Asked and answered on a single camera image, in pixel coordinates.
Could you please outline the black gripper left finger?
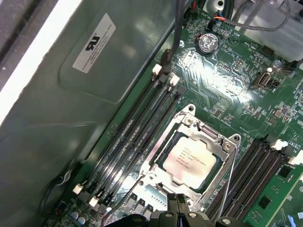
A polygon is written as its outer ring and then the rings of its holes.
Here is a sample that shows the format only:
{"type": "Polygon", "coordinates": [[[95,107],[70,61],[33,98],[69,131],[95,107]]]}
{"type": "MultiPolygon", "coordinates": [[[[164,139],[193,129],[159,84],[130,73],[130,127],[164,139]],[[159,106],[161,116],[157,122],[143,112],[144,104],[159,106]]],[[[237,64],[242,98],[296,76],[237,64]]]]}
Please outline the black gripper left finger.
{"type": "Polygon", "coordinates": [[[176,194],[167,196],[167,210],[155,211],[148,220],[141,214],[132,214],[116,222],[112,227],[177,227],[178,226],[178,202],[176,194]]]}

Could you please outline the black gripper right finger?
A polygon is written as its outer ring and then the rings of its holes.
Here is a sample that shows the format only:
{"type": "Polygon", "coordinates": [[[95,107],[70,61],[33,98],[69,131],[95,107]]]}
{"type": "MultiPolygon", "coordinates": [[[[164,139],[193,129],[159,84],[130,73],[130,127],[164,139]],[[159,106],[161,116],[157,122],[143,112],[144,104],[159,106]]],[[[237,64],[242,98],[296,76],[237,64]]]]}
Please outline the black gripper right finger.
{"type": "Polygon", "coordinates": [[[178,227],[237,227],[238,220],[230,217],[222,217],[214,223],[202,213],[189,210],[184,194],[177,194],[178,203],[178,227]]]}

